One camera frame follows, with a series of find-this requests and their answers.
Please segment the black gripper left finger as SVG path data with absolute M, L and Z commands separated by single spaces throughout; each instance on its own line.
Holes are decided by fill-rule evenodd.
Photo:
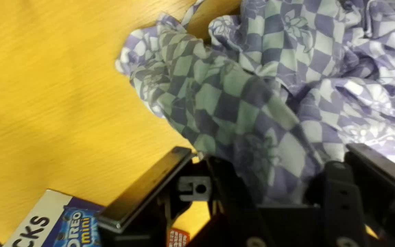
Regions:
M 174 146 L 170 149 L 102 209 L 98 219 L 99 226 L 113 233 L 124 233 L 191 159 L 189 148 Z

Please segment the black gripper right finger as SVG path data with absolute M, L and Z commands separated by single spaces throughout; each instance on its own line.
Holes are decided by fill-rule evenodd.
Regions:
M 365 211 L 395 212 L 395 163 L 366 144 L 349 144 L 344 160 L 354 170 Z

